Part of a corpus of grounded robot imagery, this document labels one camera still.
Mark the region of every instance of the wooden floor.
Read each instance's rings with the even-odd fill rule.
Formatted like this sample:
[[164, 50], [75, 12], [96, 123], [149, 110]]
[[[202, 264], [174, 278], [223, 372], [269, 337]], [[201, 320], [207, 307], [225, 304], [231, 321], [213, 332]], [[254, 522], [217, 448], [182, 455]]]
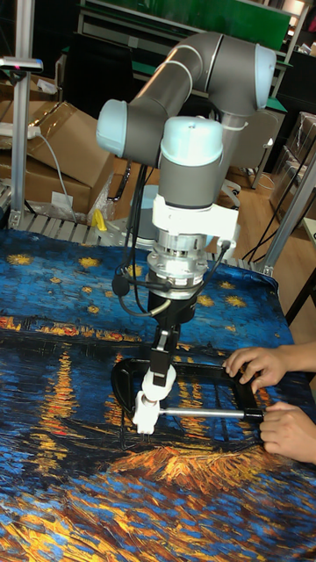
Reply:
[[[126, 162], [117, 159], [115, 161], [115, 171], [123, 174]], [[109, 218], [122, 218], [128, 213], [129, 202], [133, 195], [133, 189], [138, 173], [138, 165], [132, 166], [130, 179], [126, 186], [124, 197], [109, 208]], [[158, 170], [154, 170], [149, 183], [156, 183], [159, 178]], [[234, 257], [242, 258], [251, 248], [259, 241], [269, 219], [272, 216], [272, 207], [269, 203], [269, 196], [272, 183], [268, 177], [262, 177], [262, 185], [256, 190], [250, 188], [248, 178], [239, 170], [231, 169], [229, 178], [241, 185], [242, 190], [239, 196], [241, 202], [239, 224], [241, 225], [241, 234], [238, 240], [237, 249]], [[111, 187], [111, 193], [115, 191], [115, 186]], [[226, 203], [225, 196], [222, 198], [223, 204]], [[278, 227], [278, 221], [274, 220], [269, 234]], [[269, 244], [262, 246], [256, 257], [260, 257], [267, 250]], [[305, 284], [305, 281], [311, 275], [316, 264], [316, 249], [308, 239], [304, 231], [297, 231], [286, 242], [282, 254], [280, 255], [274, 270], [274, 278], [279, 283], [279, 296], [281, 306], [286, 313], [291, 306], [293, 300], [297, 297], [299, 291]], [[316, 340], [316, 308], [309, 298], [298, 316], [292, 322], [291, 332], [295, 343], [310, 342]]]

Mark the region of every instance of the robotic arm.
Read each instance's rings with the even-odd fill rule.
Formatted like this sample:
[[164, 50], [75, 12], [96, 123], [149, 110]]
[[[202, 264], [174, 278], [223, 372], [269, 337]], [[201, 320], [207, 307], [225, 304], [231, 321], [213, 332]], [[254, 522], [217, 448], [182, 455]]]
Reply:
[[[110, 100], [100, 113], [101, 147], [161, 169], [153, 208], [158, 234], [147, 258], [148, 310], [155, 310], [158, 327], [136, 398], [139, 433], [154, 432], [160, 400], [176, 378], [171, 359], [180, 325], [193, 317], [198, 294], [232, 244], [238, 212], [215, 202], [247, 117], [267, 103], [275, 62], [259, 45], [215, 32], [193, 35], [170, 52], [130, 104]], [[221, 123], [175, 117], [193, 88], [208, 93]], [[221, 240], [222, 250], [204, 279], [208, 235]]]

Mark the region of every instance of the cardboard box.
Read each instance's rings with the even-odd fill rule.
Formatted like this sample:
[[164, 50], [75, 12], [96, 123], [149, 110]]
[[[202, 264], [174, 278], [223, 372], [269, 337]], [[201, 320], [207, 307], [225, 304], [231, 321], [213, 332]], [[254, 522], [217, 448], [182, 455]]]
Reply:
[[[54, 84], [52, 78], [45, 78], [41, 75], [31, 75], [30, 80], [30, 101], [56, 101], [58, 99], [58, 92], [55, 94], [48, 94], [38, 87], [38, 81], [44, 80], [50, 84]], [[11, 101], [14, 96], [14, 86], [10, 80], [5, 78], [0, 80], [0, 102], [4, 100]]]
[[286, 144], [299, 163], [306, 157], [305, 166], [308, 166], [316, 152], [315, 137], [316, 115], [301, 112]]
[[[4, 104], [5, 102], [0, 103], [0, 112]], [[13, 107], [6, 114], [5, 121], [8, 123], [13, 121]], [[29, 123], [40, 126], [43, 136], [47, 138], [55, 152], [61, 173], [67, 176], [65, 179], [69, 189], [71, 188], [69, 194], [72, 195], [77, 189], [78, 196], [74, 199], [74, 210], [87, 213], [113, 172], [114, 155], [97, 145], [97, 120], [70, 104], [31, 102]], [[8, 167], [11, 138], [0, 137], [0, 148], [2, 149], [0, 165], [4, 162], [4, 166]], [[9, 153], [6, 159], [4, 159], [5, 152]], [[28, 173], [34, 175], [34, 185], [39, 189], [39, 193], [34, 197], [34, 189], [31, 188], [28, 180], [28, 192], [25, 196], [33, 201], [51, 202], [52, 192], [63, 192], [54, 158], [47, 144], [40, 137], [27, 142], [27, 154]], [[42, 189], [40, 189], [40, 177], [43, 183]]]
[[[274, 182], [274, 190], [270, 195], [269, 202], [271, 203], [274, 210], [276, 210], [277, 205], [281, 200], [281, 197], [283, 196], [285, 190], [288, 188], [290, 181], [293, 179], [296, 172], [298, 171], [299, 166], [300, 166], [300, 162], [293, 156], [289, 148], [284, 146], [276, 162], [276, 166], [271, 176]], [[276, 216], [279, 220], [283, 218], [293, 198], [295, 197], [298, 187], [300, 186], [300, 183], [306, 172], [306, 168], [307, 168], [306, 166], [303, 166], [302, 169], [299, 171], [298, 175], [296, 176], [293, 182], [293, 185], [291, 186], [284, 201], [282, 202], [280, 208], [278, 209]], [[309, 197], [306, 208], [308, 207], [308, 204], [311, 201], [312, 197], [313, 197], [313, 193]], [[316, 200], [313, 201], [312, 207], [307, 212], [306, 217], [308, 217], [309, 219], [316, 219]]]
[[[12, 123], [13, 107], [6, 114], [5, 121]], [[41, 133], [56, 154], [61, 172], [88, 185], [97, 194], [102, 190], [112, 171], [114, 156], [97, 144], [96, 119], [67, 102], [31, 102], [29, 124], [40, 126]], [[0, 148], [9, 147], [8, 139], [4, 140], [4, 144], [0, 143]], [[54, 158], [40, 137], [27, 142], [27, 154], [56, 169]]]
[[[11, 153], [9, 151], [0, 154], [0, 177], [2, 179], [11, 178]], [[88, 185], [81, 184], [73, 177], [63, 174], [62, 179], [75, 213], [87, 214], [97, 198], [95, 192]], [[53, 203], [55, 206], [67, 208], [63, 193], [57, 171], [28, 157], [25, 172], [25, 199], [39, 203]], [[58, 200], [59, 194], [62, 194], [61, 202]]]

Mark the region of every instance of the metal rod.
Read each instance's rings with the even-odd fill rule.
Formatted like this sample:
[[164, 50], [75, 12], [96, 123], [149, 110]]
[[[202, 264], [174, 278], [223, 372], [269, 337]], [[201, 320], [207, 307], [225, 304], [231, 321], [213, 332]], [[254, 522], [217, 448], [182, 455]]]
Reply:
[[[304, 6], [304, 8], [302, 10], [302, 13], [301, 13], [301, 15], [298, 19], [297, 26], [295, 28], [295, 32], [293, 34], [293, 37], [291, 38], [290, 45], [287, 49], [287, 53], [286, 53], [286, 56], [285, 56], [285, 59], [284, 59], [285, 63], [289, 63], [289, 60], [291, 58], [291, 54], [294, 50], [294, 47], [297, 44], [298, 36], [301, 32], [301, 29], [303, 27], [303, 24], [304, 24], [304, 21], [305, 21], [305, 18], [306, 18], [306, 15], [307, 15], [307, 12], [309, 11], [309, 9], [310, 9], [310, 6], [307, 4], [307, 5]], [[279, 76], [276, 80], [276, 85], [275, 85], [275, 87], [273, 89], [273, 92], [272, 92], [272, 97], [277, 97], [278, 90], [280, 88], [281, 82], [282, 82], [283, 77], [284, 77], [284, 72], [286, 72], [286, 70], [280, 70]]]
[[179, 415], [182, 417], [198, 417], [198, 418], [238, 418], [243, 420], [245, 412], [242, 410], [222, 410], [222, 409], [203, 409], [203, 408], [186, 408], [186, 407], [168, 407], [161, 409], [159, 414]]
[[286, 212], [284, 218], [276, 232], [276, 235], [271, 243], [266, 256], [258, 263], [257, 271], [262, 273], [271, 274], [280, 256], [284, 245], [289, 238], [293, 228], [298, 222], [305, 206], [311, 196], [312, 190], [316, 185], [316, 153], [312, 157], [312, 161], [308, 166], [300, 186]]
[[[32, 57], [34, 0], [18, 0], [16, 57]], [[11, 215], [9, 226], [17, 228], [23, 219], [25, 202], [25, 166], [27, 125], [30, 99], [30, 73], [14, 88], [13, 139], [11, 162]]]

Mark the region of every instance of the light blue joint cap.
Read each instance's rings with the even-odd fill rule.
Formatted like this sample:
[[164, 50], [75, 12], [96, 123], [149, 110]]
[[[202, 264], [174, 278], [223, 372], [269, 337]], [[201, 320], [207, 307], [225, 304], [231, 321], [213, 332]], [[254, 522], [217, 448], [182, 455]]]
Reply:
[[223, 127], [202, 117], [171, 117], [166, 121], [162, 154], [180, 166], [205, 166], [223, 151]]
[[124, 154], [127, 129], [127, 103], [110, 99], [97, 121], [97, 144], [119, 158]]
[[255, 97], [257, 109], [263, 109], [267, 105], [276, 62], [277, 56], [274, 51], [261, 45], [255, 46]]

